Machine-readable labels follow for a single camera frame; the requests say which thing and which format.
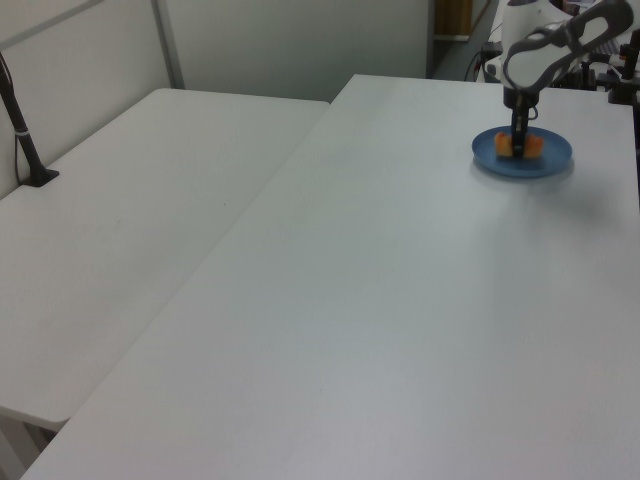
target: floor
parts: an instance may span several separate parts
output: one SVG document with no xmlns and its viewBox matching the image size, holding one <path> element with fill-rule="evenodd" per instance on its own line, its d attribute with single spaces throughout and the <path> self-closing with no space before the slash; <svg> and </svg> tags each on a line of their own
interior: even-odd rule
<svg viewBox="0 0 640 480">
<path fill-rule="evenodd" d="M 497 8 L 498 0 L 491 0 L 468 41 L 435 42 L 433 49 L 434 79 L 464 81 L 465 72 L 471 59 L 489 38 Z"/>
</svg>

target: cable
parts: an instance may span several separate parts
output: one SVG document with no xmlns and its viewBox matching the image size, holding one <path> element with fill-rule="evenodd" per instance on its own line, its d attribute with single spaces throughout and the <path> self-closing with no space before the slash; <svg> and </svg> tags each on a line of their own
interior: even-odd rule
<svg viewBox="0 0 640 480">
<path fill-rule="evenodd" d="M 13 168 L 16 172 L 16 182 L 18 182 L 18 186 L 22 185 L 22 182 L 20 181 L 20 174 L 18 173 L 18 136 L 14 135 L 15 137 L 15 149 L 14 149 L 14 157 L 13 157 Z"/>
<path fill-rule="evenodd" d="M 5 62 L 4 57 L 2 56 L 2 52 L 0 52 L 0 64 L 2 65 L 2 69 L 4 70 L 4 73 L 7 75 L 7 79 L 9 80 L 9 85 L 13 85 L 11 72 L 9 71 L 9 67 L 7 66 L 7 62 Z"/>
<path fill-rule="evenodd" d="M 540 115 L 538 115 L 538 107 L 536 105 L 533 106 L 533 111 L 534 111 L 535 115 L 533 117 L 529 118 L 530 122 L 533 122 L 534 120 L 537 120 L 538 117 L 540 116 Z"/>
<path fill-rule="evenodd" d="M 498 30 L 501 26 L 502 26 L 502 22 L 500 22 L 500 24 L 496 28 L 491 30 L 491 33 L 489 34 L 489 38 L 491 38 L 491 35 L 493 35 L 496 32 L 496 30 Z"/>
<path fill-rule="evenodd" d="M 469 70 L 471 70 L 471 66 L 473 65 L 474 60 L 476 60 L 476 57 L 479 57 L 481 55 L 481 52 L 477 52 L 473 57 L 471 57 L 471 61 L 469 62 L 469 66 L 467 67 L 467 71 L 464 74 L 464 81 L 467 81 L 467 78 L 469 78 Z"/>
</svg>

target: black mount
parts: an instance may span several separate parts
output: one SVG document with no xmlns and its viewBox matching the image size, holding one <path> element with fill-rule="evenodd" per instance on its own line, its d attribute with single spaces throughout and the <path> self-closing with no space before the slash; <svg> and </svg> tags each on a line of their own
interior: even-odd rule
<svg viewBox="0 0 640 480">
<path fill-rule="evenodd" d="M 640 91 L 640 83 L 635 79 L 636 62 L 640 54 L 640 30 L 631 35 L 631 42 L 620 46 L 620 56 L 624 57 L 622 75 L 613 72 L 598 76 L 598 85 L 609 90 L 609 103 L 617 105 L 634 105 L 636 92 Z"/>
<path fill-rule="evenodd" d="M 22 151 L 24 152 L 31 170 L 31 175 L 23 182 L 23 184 L 31 187 L 42 187 L 56 178 L 59 173 L 55 170 L 47 170 L 40 161 L 36 147 L 33 144 L 33 139 L 31 138 L 27 124 L 24 121 L 24 117 L 22 116 L 22 111 L 20 110 L 18 101 L 16 100 L 9 68 L 7 67 L 1 53 L 0 95 L 2 96 L 4 105 L 7 108 L 7 113 L 9 113 L 9 118 L 11 119 L 15 133 L 20 141 L 20 146 L 22 147 Z"/>
</svg>

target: wooden object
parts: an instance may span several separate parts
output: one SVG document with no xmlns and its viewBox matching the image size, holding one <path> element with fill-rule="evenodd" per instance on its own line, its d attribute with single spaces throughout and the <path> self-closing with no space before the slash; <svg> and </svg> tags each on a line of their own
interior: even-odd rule
<svg viewBox="0 0 640 480">
<path fill-rule="evenodd" d="M 436 0 L 436 39 L 467 40 L 488 6 L 489 0 Z"/>
</svg>

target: black pole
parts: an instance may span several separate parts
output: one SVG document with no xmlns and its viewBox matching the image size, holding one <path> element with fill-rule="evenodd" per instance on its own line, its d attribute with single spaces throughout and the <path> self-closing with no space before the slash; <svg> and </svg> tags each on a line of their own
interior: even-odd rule
<svg viewBox="0 0 640 480">
<path fill-rule="evenodd" d="M 27 124 L 24 121 L 20 106 L 16 100 L 16 96 L 13 90 L 13 81 L 11 80 L 11 74 L 9 68 L 0 53 L 0 95 L 4 106 L 7 108 L 7 113 L 15 129 L 15 134 L 18 136 L 22 151 L 27 159 L 29 168 L 31 170 L 30 177 L 24 181 L 25 185 L 32 187 L 42 187 L 49 183 L 52 179 L 59 175 L 55 170 L 47 170 L 38 156 L 33 139 L 27 128 Z"/>
<path fill-rule="evenodd" d="M 638 91 L 637 85 L 634 84 L 636 73 L 636 62 L 638 54 L 640 54 L 640 30 L 636 30 L 631 35 L 631 42 L 623 45 L 620 53 L 625 56 L 622 77 L 609 91 L 609 103 L 620 105 L 631 105 L 632 99 Z"/>
</svg>

